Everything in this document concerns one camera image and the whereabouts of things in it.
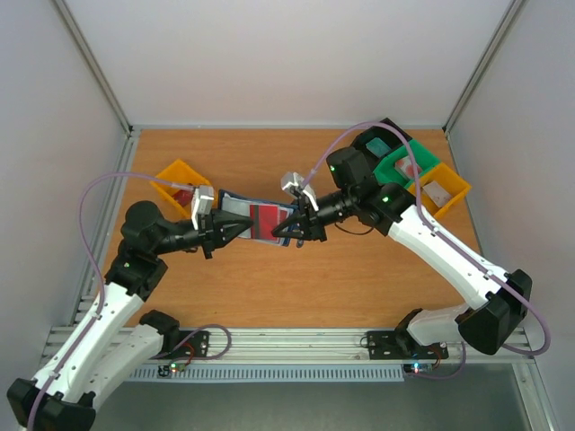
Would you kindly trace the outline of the blue leather card holder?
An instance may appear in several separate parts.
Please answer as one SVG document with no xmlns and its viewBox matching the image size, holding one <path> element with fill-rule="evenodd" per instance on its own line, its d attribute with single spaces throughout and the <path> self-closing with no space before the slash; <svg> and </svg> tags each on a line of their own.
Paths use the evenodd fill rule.
<svg viewBox="0 0 575 431">
<path fill-rule="evenodd" d="M 290 244 L 289 238 L 275 237 L 271 231 L 294 213 L 295 205 L 247 198 L 221 189 L 218 191 L 218 208 L 252 219 L 252 226 L 243 231 L 240 238 L 282 247 Z"/>
</svg>

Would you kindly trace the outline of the red credit card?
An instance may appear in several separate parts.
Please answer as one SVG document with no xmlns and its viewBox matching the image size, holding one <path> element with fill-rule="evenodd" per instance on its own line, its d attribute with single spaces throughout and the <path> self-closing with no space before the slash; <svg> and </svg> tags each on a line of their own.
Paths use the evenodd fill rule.
<svg viewBox="0 0 575 431">
<path fill-rule="evenodd" d="M 254 240 L 277 240 L 271 231 L 279 224 L 279 207 L 268 204 L 250 204 L 250 218 L 253 220 L 251 238 Z"/>
</svg>

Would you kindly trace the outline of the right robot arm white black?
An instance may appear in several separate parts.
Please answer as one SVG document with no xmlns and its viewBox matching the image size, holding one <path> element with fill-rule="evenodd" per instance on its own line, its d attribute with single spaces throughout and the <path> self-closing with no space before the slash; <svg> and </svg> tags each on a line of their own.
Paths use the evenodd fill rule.
<svg viewBox="0 0 575 431">
<path fill-rule="evenodd" d="M 509 273 L 469 249 L 438 223 L 403 186 L 381 183 L 365 156 L 353 147 L 327 158 L 337 191 L 318 198 L 296 172 L 281 188 L 296 210 L 272 231 L 279 238 L 327 239 L 325 228 L 355 216 L 362 224 L 414 252 L 463 298 L 461 305 L 408 313 L 396 326 L 395 342 L 405 356 L 416 356 L 441 342 L 465 342 L 494 355 L 526 317 L 532 280 L 523 270 Z"/>
</svg>

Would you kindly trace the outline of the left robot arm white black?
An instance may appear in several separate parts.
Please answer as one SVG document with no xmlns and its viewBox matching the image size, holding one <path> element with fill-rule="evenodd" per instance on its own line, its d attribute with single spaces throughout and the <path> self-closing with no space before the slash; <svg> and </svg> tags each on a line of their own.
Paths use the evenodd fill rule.
<svg viewBox="0 0 575 431">
<path fill-rule="evenodd" d="M 175 355 L 180 324 L 152 311 L 115 348 L 109 346 L 146 302 L 167 271 L 161 255 L 216 249 L 252 227 L 245 215 L 209 208 L 194 220 L 170 222 L 151 201 L 138 201 L 125 215 L 118 254 L 100 292 L 64 345 L 32 379 L 16 379 L 7 399 L 27 430 L 88 430 L 104 402 L 145 361 Z"/>
</svg>

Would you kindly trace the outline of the teal card stack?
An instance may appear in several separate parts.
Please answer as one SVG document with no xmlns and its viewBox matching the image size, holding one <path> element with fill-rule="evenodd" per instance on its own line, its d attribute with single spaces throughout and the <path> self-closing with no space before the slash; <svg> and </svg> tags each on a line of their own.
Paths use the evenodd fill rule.
<svg viewBox="0 0 575 431">
<path fill-rule="evenodd" d="M 379 137 L 375 137 L 366 143 L 366 149 L 376 158 L 385 157 L 390 151 L 390 146 Z"/>
</svg>

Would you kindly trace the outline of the white red card stack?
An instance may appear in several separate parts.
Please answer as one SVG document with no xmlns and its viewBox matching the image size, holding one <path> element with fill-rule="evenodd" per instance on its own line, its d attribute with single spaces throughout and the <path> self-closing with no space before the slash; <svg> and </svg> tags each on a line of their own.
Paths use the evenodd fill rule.
<svg viewBox="0 0 575 431">
<path fill-rule="evenodd" d="M 413 180 L 422 173 L 421 167 L 414 163 L 409 155 L 397 160 L 394 169 L 406 180 Z"/>
</svg>

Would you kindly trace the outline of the white grey card stack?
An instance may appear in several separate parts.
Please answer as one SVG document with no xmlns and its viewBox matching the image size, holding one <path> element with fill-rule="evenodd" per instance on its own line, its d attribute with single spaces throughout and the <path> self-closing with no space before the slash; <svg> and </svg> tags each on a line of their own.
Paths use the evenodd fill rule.
<svg viewBox="0 0 575 431">
<path fill-rule="evenodd" d="M 428 198 L 438 208 L 444 207 L 452 199 L 452 195 L 437 181 L 431 181 L 425 184 L 422 189 Z"/>
</svg>

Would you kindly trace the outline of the yellow bin on left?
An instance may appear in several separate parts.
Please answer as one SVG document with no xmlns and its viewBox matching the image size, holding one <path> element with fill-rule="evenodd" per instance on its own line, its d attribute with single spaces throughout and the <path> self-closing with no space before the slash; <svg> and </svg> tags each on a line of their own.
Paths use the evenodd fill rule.
<svg viewBox="0 0 575 431">
<path fill-rule="evenodd" d="M 165 180 L 165 183 L 151 181 L 150 185 L 152 188 L 163 200 L 169 203 L 182 218 L 190 218 L 190 204 L 186 207 L 178 205 L 173 199 L 173 194 L 179 189 L 185 189 L 182 185 L 189 187 L 211 185 L 205 177 L 192 169 L 182 159 L 176 159 L 161 172 L 156 174 L 155 178 L 158 180 Z"/>
</svg>

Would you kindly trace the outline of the yellow bin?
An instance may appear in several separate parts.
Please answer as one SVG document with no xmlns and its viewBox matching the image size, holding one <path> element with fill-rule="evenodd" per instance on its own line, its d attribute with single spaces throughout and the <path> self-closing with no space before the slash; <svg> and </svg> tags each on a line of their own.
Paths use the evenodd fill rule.
<svg viewBox="0 0 575 431">
<path fill-rule="evenodd" d="M 455 204 L 464 200 L 472 186 L 445 163 L 420 176 L 421 204 L 435 219 L 444 216 Z"/>
<path fill-rule="evenodd" d="M 211 185 L 205 177 L 192 169 L 182 159 L 176 159 L 161 172 L 156 174 L 155 178 L 158 180 L 165 180 L 165 183 L 151 181 L 150 185 L 152 188 L 163 200 L 169 203 L 182 218 L 190 218 L 190 204 L 186 207 L 178 205 L 173 199 L 173 194 L 179 189 L 185 189 L 182 185 L 189 187 Z"/>
</svg>

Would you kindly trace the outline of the green bin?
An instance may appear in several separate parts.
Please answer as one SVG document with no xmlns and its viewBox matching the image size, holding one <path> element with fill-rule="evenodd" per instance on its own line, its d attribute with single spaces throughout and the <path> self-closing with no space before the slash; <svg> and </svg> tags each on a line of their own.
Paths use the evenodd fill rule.
<svg viewBox="0 0 575 431">
<path fill-rule="evenodd" d="M 439 159 L 419 141 L 409 142 L 411 154 L 404 145 L 385 156 L 374 169 L 374 174 L 380 183 L 397 183 L 408 189 L 414 182 L 414 171 L 419 177 L 431 171 L 439 164 Z"/>
</svg>

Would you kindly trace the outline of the black bin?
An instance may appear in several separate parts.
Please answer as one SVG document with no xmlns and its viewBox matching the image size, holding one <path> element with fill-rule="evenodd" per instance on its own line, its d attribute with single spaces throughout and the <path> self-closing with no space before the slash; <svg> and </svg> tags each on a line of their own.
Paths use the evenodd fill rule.
<svg viewBox="0 0 575 431">
<path fill-rule="evenodd" d="M 403 141 L 394 132 L 386 128 L 371 127 L 360 132 L 353 139 L 351 146 L 359 150 L 363 155 L 365 155 L 367 161 L 374 165 L 377 165 L 384 158 L 382 157 L 378 159 L 366 149 L 366 143 L 375 137 L 381 138 L 390 146 L 391 151 L 387 155 L 403 146 Z"/>
</svg>

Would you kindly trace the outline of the left controller board green LED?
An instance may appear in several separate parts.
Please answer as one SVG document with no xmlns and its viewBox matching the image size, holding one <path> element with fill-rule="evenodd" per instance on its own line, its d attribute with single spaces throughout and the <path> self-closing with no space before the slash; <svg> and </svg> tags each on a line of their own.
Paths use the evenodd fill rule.
<svg viewBox="0 0 575 431">
<path fill-rule="evenodd" d="M 175 363 L 172 362 L 167 365 L 159 365 L 157 367 L 157 377 L 158 378 L 169 378 L 172 375 L 181 373 L 185 371 L 187 365 L 184 363 Z"/>
</svg>

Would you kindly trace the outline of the controller board green led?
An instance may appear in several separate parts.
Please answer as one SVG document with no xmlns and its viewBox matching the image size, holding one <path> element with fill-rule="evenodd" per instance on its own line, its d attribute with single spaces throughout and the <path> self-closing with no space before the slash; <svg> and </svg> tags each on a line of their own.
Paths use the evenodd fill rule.
<svg viewBox="0 0 575 431">
<path fill-rule="evenodd" d="M 403 371 L 406 374 L 429 374 L 436 370 L 438 367 L 435 363 L 422 363 L 422 362 L 413 362 L 409 364 L 403 365 Z"/>
<path fill-rule="evenodd" d="M 157 367 L 157 377 L 158 378 L 169 378 L 172 375 L 181 373 L 185 371 L 187 365 L 184 363 L 175 363 L 172 362 L 167 365 L 159 365 Z"/>
</svg>

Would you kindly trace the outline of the yellow bin on right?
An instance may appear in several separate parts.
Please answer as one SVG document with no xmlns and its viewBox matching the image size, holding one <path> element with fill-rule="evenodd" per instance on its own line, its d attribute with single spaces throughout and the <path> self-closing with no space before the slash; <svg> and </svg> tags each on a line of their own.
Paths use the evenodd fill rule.
<svg viewBox="0 0 575 431">
<path fill-rule="evenodd" d="M 445 163 L 420 176 L 421 204 L 435 219 L 444 216 L 455 204 L 464 200 L 472 186 Z"/>
</svg>

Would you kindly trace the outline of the right controller board green LED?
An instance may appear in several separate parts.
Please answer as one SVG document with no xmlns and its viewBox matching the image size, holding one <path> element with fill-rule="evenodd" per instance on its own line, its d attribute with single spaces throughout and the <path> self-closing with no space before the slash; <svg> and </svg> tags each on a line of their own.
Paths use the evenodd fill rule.
<svg viewBox="0 0 575 431">
<path fill-rule="evenodd" d="M 406 374 L 429 374 L 436 370 L 438 367 L 435 363 L 422 363 L 422 362 L 413 362 L 409 364 L 403 365 L 403 371 Z"/>
</svg>

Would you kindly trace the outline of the aluminium rail front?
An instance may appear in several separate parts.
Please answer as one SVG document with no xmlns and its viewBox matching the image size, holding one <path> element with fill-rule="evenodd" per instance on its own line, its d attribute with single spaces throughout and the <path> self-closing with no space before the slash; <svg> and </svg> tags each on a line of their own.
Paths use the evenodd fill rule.
<svg viewBox="0 0 575 431">
<path fill-rule="evenodd" d="M 40 358 L 45 365 L 72 333 L 71 327 L 51 329 Z M 113 336 L 108 351 L 121 343 L 133 328 L 122 328 Z M 219 360 L 226 364 L 367 364 L 369 353 L 360 346 L 368 331 L 365 328 L 311 329 L 311 328 L 232 328 L 232 346 Z M 209 330 L 208 355 L 219 353 L 226 345 L 226 336 L 221 330 Z M 513 347 L 526 348 L 528 341 L 523 329 L 511 335 Z M 448 359 L 441 365 L 459 365 L 462 348 L 459 343 L 447 343 Z M 466 364 L 515 364 L 533 363 L 529 356 L 500 349 L 494 356 L 479 353 L 466 347 Z"/>
</svg>

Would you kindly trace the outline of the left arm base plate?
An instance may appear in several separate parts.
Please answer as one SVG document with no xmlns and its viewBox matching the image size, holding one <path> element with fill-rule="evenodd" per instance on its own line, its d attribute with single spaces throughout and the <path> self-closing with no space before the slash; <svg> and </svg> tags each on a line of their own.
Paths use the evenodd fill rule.
<svg viewBox="0 0 575 431">
<path fill-rule="evenodd" d="M 210 334 L 207 330 L 179 330 L 164 342 L 161 351 L 153 359 L 182 359 L 207 356 Z"/>
</svg>

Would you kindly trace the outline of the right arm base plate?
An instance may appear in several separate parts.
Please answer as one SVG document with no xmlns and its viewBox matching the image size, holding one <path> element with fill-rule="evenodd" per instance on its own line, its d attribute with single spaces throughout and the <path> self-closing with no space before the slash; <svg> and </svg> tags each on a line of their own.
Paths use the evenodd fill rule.
<svg viewBox="0 0 575 431">
<path fill-rule="evenodd" d="M 410 335 L 395 330 L 369 330 L 360 341 L 370 360 L 432 360 L 448 359 L 447 347 L 439 343 L 429 346 L 417 344 Z"/>
</svg>

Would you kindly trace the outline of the aluminium frame post left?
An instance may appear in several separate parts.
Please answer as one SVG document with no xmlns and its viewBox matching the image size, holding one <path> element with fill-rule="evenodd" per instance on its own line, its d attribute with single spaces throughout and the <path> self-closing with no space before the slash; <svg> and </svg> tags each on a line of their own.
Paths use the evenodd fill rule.
<svg viewBox="0 0 575 431">
<path fill-rule="evenodd" d="M 85 37 L 78 21 L 65 0 L 51 0 L 50 3 L 54 7 L 60 20 L 62 21 L 66 31 L 70 35 L 76 49 L 85 62 L 90 74 L 100 88 L 104 98 L 109 104 L 114 116 L 119 122 L 124 134 L 131 136 L 133 126 L 128 120 L 128 116 L 120 105 L 119 99 L 113 91 L 109 80 L 103 72 L 100 63 L 98 62 L 93 50 L 90 46 L 88 39 Z"/>
</svg>

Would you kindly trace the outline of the aluminium frame post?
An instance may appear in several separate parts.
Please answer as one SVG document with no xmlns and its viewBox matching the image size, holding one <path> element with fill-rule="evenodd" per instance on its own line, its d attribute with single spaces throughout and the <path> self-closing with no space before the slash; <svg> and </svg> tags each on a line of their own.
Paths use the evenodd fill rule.
<svg viewBox="0 0 575 431">
<path fill-rule="evenodd" d="M 447 136 L 450 134 L 451 130 L 456 125 L 456 122 L 463 114 L 464 109 L 476 93 L 482 79 L 491 67 L 492 62 L 498 55 L 508 35 L 511 33 L 511 30 L 526 4 L 526 0 L 512 0 L 508 2 L 503 15 L 498 21 L 492 35 L 489 37 L 488 42 L 479 56 L 473 71 L 467 79 L 463 90 L 456 99 L 453 109 L 447 116 L 447 120 L 442 127 L 442 130 Z"/>
<path fill-rule="evenodd" d="M 119 122 L 124 134 L 131 136 L 133 126 L 128 120 L 128 116 L 120 105 L 119 99 L 113 91 L 109 80 L 103 72 L 100 63 L 98 62 L 93 50 L 90 46 L 88 39 L 85 37 L 78 21 L 65 0 L 51 0 L 50 3 L 54 7 L 60 20 L 62 21 L 66 31 L 70 35 L 76 49 L 85 62 L 90 74 L 100 88 L 104 98 L 109 104 L 114 116 Z"/>
</svg>

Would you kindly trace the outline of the aluminium frame post right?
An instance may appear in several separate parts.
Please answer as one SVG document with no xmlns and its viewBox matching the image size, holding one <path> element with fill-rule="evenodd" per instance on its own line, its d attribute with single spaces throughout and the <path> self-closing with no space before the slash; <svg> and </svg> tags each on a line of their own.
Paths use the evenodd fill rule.
<svg viewBox="0 0 575 431">
<path fill-rule="evenodd" d="M 476 93 L 482 79 L 491 67 L 492 62 L 498 55 L 508 35 L 511 33 L 511 30 L 526 4 L 526 0 L 512 0 L 508 2 L 503 15 L 498 21 L 492 35 L 489 37 L 488 42 L 479 56 L 473 71 L 467 79 L 463 90 L 456 99 L 453 109 L 447 116 L 447 120 L 442 127 L 442 130 L 447 136 L 450 134 L 451 130 L 456 125 L 456 122 L 463 114 L 464 109 Z"/>
</svg>

